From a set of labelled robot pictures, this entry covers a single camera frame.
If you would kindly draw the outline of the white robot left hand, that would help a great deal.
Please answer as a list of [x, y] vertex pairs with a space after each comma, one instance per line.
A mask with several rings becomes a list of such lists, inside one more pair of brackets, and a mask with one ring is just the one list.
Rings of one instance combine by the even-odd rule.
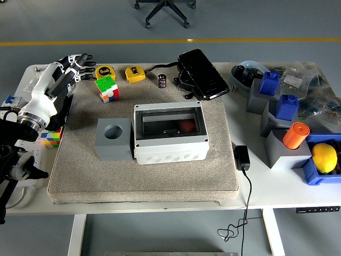
[[75, 84], [93, 77], [96, 62], [92, 58], [87, 53], [73, 54], [50, 63], [34, 86], [31, 100], [19, 111], [18, 122], [47, 127], [51, 117], [62, 110], [65, 99], [73, 95]]

